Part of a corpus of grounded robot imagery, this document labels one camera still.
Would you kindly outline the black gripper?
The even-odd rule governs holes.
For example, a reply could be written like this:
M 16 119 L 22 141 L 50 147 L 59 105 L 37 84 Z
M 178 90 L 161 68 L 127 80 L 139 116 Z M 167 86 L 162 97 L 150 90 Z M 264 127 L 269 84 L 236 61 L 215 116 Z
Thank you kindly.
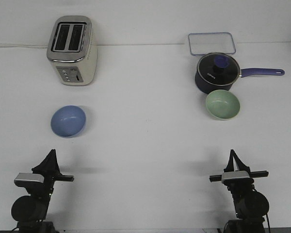
M 52 149 L 49 152 L 46 158 L 39 165 L 39 169 L 32 168 L 32 173 L 42 176 L 44 180 L 39 183 L 35 182 L 31 187 L 30 194 L 44 203 L 50 202 L 50 197 L 54 191 L 54 183 L 56 181 L 74 181 L 73 175 L 63 175 L 60 172 L 55 149 Z
M 254 187 L 255 178 L 264 178 L 269 172 L 254 171 L 249 173 L 249 167 L 246 166 L 237 156 L 235 150 L 230 150 L 230 156 L 226 167 L 227 172 L 235 171 L 234 163 L 238 171 L 246 171 L 250 178 L 239 179 L 234 182 L 229 181 L 225 185 L 232 195 L 235 213 L 237 214 L 266 214 L 269 211 L 269 202 L 266 197 L 258 192 Z M 210 182 L 221 182 L 221 175 L 211 175 Z

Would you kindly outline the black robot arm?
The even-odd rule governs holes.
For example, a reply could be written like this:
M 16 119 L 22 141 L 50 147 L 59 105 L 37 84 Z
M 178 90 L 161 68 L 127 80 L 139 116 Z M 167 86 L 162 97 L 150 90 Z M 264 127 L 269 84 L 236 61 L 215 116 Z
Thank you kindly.
M 60 172 L 56 150 L 52 149 L 31 173 L 19 173 L 14 184 L 25 188 L 28 195 L 18 198 L 12 205 L 11 215 L 20 233 L 56 233 L 53 222 L 46 221 L 56 181 L 72 182 L 73 175 Z
M 236 219 L 228 220 L 225 233 L 264 233 L 263 223 L 269 221 L 269 202 L 267 198 L 255 189 L 254 179 L 267 177 L 269 172 L 251 171 L 237 156 L 235 150 L 230 150 L 229 160 L 221 175 L 211 175 L 210 182 L 221 182 L 231 193 Z

